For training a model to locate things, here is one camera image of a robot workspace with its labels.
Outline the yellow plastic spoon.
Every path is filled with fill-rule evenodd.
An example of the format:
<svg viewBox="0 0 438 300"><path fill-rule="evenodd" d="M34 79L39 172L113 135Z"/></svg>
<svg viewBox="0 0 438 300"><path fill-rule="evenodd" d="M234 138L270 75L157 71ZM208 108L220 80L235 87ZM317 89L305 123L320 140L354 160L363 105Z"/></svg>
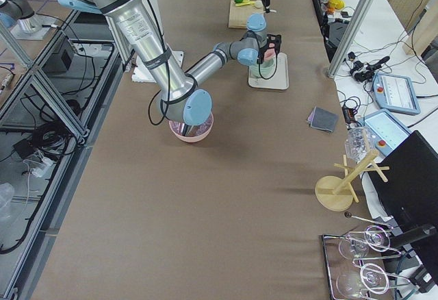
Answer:
<svg viewBox="0 0 438 300"><path fill-rule="evenodd" d="M241 3L235 3L235 7L242 7L247 5L255 5L256 1L243 1Z"/></svg>

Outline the black monitor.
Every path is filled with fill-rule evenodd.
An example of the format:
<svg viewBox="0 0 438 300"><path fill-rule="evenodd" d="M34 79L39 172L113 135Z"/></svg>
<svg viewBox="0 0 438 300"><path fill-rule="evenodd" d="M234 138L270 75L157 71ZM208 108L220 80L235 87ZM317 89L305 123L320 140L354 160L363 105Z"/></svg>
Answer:
<svg viewBox="0 0 438 300"><path fill-rule="evenodd" d="M379 166L388 166L384 182L369 176L384 211L403 228L437 226L437 152L418 131L412 132Z"/></svg>

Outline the small pink bowl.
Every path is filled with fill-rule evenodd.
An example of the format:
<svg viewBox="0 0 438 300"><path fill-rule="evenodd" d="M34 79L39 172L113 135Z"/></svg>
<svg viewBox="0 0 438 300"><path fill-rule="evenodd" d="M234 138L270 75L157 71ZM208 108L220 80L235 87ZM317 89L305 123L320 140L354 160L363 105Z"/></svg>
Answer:
<svg viewBox="0 0 438 300"><path fill-rule="evenodd" d="M275 50L274 49L269 49L264 53L264 60L268 61L273 59L276 56Z"/></svg>

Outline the wooden mug tree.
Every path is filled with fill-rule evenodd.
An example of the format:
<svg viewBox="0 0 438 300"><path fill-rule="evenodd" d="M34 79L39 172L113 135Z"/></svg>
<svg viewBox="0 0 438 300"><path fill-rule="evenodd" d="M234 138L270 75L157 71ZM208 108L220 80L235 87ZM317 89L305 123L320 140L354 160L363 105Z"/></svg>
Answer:
<svg viewBox="0 0 438 300"><path fill-rule="evenodd" d="M387 182L388 178L384 172L389 170L388 166L379 167L374 161L379 155L378 150L371 149L366 156L356 162L343 155L343 163L336 164L336 167L344 170L344 177L325 176L320 178L315 185L317 200L327 209L342 212L347 210L353 202L358 202L358 196L352 187L352 181L361 173L374 171L380 178Z"/></svg>

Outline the blue teach pendant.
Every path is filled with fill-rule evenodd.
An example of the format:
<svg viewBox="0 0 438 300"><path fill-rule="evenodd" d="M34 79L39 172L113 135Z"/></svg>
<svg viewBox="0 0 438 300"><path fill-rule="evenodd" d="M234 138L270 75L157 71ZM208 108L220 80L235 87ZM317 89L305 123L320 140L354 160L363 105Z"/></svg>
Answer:
<svg viewBox="0 0 438 300"><path fill-rule="evenodd" d="M411 134L411 130L387 109L364 116L361 123L370 129L374 146L385 157Z"/></svg>
<svg viewBox="0 0 438 300"><path fill-rule="evenodd" d="M408 115L421 112L410 77L376 73L373 90L377 105L382 109Z"/></svg>

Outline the metal ice scoop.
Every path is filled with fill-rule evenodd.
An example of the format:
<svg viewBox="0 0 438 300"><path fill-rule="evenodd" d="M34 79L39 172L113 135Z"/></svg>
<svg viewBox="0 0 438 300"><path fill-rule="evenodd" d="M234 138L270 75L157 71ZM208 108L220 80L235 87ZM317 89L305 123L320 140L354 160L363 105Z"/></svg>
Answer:
<svg viewBox="0 0 438 300"><path fill-rule="evenodd" d="M184 123L181 127L181 135L185 137L193 137L196 135L197 130L197 125L187 125Z"/></svg>

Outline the green bowl stack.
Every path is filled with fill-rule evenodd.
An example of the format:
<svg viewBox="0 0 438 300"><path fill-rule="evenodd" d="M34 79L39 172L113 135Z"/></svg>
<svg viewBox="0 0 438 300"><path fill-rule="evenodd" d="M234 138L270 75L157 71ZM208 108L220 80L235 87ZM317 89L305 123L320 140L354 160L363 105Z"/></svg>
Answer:
<svg viewBox="0 0 438 300"><path fill-rule="evenodd" d="M249 67L250 75L255 78L269 79L276 70L276 60L271 59L263 64L254 64Z"/></svg>

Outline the wine glass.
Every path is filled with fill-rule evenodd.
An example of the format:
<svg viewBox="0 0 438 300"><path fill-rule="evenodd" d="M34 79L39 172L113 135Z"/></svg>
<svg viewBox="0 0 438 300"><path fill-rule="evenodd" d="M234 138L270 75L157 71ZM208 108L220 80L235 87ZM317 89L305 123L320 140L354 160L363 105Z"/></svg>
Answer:
<svg viewBox="0 0 438 300"><path fill-rule="evenodd" d="M367 263L349 270L336 279L336 289L346 299L375 299L389 289L389 279L377 264Z"/></svg>
<svg viewBox="0 0 438 300"><path fill-rule="evenodd" d="M365 258L370 250L385 252L390 247L388 233L378 225L370 225L364 231L346 233L339 242L339 253L346 259Z"/></svg>

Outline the aluminium frame post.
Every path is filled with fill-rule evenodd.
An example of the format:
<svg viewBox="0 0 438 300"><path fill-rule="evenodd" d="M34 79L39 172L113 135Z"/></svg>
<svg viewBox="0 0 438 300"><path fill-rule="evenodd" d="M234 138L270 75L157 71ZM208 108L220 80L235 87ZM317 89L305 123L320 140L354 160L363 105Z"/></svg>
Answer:
<svg viewBox="0 0 438 300"><path fill-rule="evenodd" d="M348 50L352 45L352 42L355 39L355 36L357 35L357 32L359 31L359 28L364 18L366 17L373 1L374 0L359 0L355 8L353 17L349 22L346 31L344 32L344 35L341 39L341 42L335 52L335 55L331 60L330 66L328 67L328 70L326 72L327 77L333 79L336 76L343 62L343 59L347 55Z"/></svg>

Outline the blue teach pendant near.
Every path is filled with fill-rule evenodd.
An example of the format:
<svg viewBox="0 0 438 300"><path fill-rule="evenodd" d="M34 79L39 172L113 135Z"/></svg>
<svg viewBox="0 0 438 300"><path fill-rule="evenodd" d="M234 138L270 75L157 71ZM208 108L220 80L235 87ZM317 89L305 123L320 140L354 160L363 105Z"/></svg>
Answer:
<svg viewBox="0 0 438 300"><path fill-rule="evenodd" d="M370 129L374 146L385 157L411 134L411 130L387 109L364 116L361 123Z"/></svg>

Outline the clear glass mug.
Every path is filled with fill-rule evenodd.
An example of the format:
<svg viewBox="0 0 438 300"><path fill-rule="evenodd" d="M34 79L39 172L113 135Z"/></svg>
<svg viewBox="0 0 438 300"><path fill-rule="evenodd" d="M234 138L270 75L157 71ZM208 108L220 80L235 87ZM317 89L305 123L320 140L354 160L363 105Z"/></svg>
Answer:
<svg viewBox="0 0 438 300"><path fill-rule="evenodd" d="M356 162L362 160L366 154L375 149L372 133L369 127L356 127L348 131L345 141L346 155Z"/></svg>

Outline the wine glass lower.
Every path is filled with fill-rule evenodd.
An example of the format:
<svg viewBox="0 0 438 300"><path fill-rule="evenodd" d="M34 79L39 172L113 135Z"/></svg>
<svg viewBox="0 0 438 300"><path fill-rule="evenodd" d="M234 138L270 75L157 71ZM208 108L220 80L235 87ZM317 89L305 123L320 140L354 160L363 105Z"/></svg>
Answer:
<svg viewBox="0 0 438 300"><path fill-rule="evenodd" d="M336 289L346 299L375 299L389 289L389 279L377 264L367 263L349 270L336 279Z"/></svg>

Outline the cream rabbit tray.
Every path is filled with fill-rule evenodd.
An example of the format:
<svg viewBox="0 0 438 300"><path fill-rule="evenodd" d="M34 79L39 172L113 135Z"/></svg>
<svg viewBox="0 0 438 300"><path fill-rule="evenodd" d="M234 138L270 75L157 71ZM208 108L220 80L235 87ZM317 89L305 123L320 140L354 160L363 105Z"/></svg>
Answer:
<svg viewBox="0 0 438 300"><path fill-rule="evenodd" d="M248 85L252 88L287 90L289 88L287 55L279 53L262 65L250 66Z"/></svg>

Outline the grey folded cloth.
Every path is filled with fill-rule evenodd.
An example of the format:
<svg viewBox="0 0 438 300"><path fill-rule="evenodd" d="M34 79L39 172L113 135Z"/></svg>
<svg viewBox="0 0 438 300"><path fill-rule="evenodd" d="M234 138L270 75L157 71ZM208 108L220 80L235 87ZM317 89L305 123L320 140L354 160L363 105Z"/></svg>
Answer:
<svg viewBox="0 0 438 300"><path fill-rule="evenodd" d="M311 128L320 131L333 133L339 116L325 109L314 107L307 118L307 122Z"/></svg>

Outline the large pink ice bowl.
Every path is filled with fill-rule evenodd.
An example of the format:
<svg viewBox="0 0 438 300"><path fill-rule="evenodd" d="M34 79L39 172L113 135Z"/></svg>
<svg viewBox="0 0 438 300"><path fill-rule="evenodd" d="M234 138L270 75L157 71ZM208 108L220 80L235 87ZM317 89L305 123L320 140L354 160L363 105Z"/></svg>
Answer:
<svg viewBox="0 0 438 300"><path fill-rule="evenodd" d="M201 125L190 126L177 121L169 121L171 132L179 139L188 143L195 143L205 139L214 124L214 116L211 112L208 119Z"/></svg>

